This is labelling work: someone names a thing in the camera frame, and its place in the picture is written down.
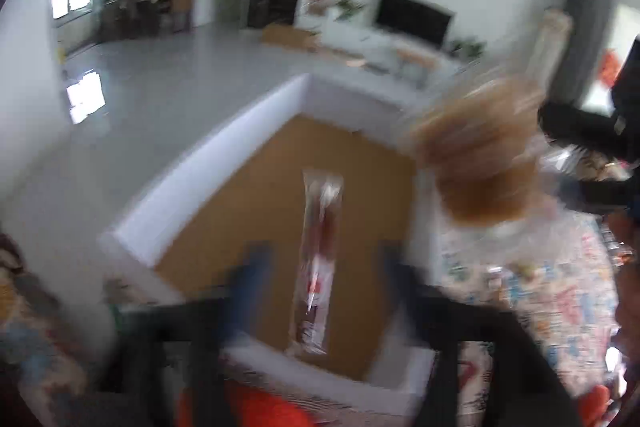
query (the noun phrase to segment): red decoration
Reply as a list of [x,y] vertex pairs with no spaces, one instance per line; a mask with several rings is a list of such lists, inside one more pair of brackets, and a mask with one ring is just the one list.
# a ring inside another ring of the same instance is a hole
[[614,50],[606,50],[600,63],[598,78],[610,89],[616,83],[621,68],[622,64],[616,52]]
[[[279,396],[227,380],[225,394],[240,427],[316,427],[302,409]],[[191,392],[178,399],[178,427],[193,427]]]

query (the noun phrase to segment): floral tablecloth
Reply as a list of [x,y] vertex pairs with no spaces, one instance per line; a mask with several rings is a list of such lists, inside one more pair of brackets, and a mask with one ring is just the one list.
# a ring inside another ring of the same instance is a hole
[[[534,261],[531,252],[523,253],[526,261],[492,271],[486,264],[475,263],[465,250],[463,234],[444,223],[436,282],[459,301],[495,303],[514,310],[569,393],[578,396],[604,381],[617,297],[607,250],[593,216],[568,210],[558,216],[550,229],[556,239],[544,241],[540,248],[545,251],[537,252]],[[463,346],[461,415],[475,417],[484,410],[491,350],[490,344]]]

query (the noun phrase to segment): plastic bag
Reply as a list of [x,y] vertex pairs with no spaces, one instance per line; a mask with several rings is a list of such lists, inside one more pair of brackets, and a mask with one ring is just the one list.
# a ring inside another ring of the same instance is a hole
[[289,327],[289,353],[326,353],[326,325],[335,272],[337,225],[342,178],[325,172],[304,173],[305,222],[300,267]]
[[522,219],[534,200],[542,92],[501,62],[476,64],[430,96],[410,131],[420,167],[433,171],[442,203],[462,226]]

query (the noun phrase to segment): packaged sausage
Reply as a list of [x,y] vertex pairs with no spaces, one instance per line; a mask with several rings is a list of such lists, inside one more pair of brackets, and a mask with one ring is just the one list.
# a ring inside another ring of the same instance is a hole
[[305,171],[305,220],[289,327],[289,352],[326,353],[326,325],[335,271],[342,178]]

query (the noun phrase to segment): person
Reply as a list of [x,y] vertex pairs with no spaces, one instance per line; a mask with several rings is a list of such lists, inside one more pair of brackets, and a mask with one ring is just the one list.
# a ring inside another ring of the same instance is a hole
[[[607,224],[619,243],[631,245],[637,252],[640,242],[636,238],[635,223],[626,212],[607,217]],[[616,276],[618,307],[616,322],[620,325],[613,339],[614,345],[634,364],[640,363],[640,266],[625,264]]]
[[[607,216],[609,230],[619,243],[630,245],[636,252],[640,248],[640,233],[636,224],[626,212],[616,212]],[[627,383],[625,396],[622,398],[623,409],[616,425],[631,427],[640,425],[640,404],[635,403],[638,384],[640,383],[640,265],[627,263],[616,276],[618,291],[618,307],[616,322],[620,325],[612,343],[629,360],[625,372]]]

